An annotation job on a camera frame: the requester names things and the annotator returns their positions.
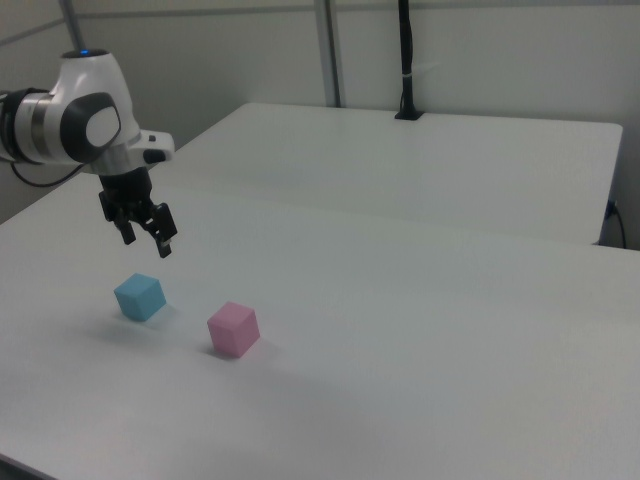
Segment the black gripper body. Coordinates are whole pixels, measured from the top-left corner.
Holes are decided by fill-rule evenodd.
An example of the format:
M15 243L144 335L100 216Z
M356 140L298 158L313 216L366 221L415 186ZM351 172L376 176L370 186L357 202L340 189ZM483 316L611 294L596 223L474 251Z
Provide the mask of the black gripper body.
M125 218L146 223L151 219L154 208L150 198L152 183L146 168L119 175L101 175L99 180L103 188L99 200L107 221Z

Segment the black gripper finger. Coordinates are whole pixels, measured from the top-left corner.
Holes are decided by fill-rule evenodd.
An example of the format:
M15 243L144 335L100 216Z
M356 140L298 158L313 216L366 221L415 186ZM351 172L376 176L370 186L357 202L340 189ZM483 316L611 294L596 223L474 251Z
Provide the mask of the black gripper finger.
M120 232L125 245L136 240L134 230L123 207L108 199L105 192L99 193L99 200L107 222L112 223Z
M152 204L143 228L154 238L159 256L168 257L172 252L171 240L178 233L169 206L166 203Z

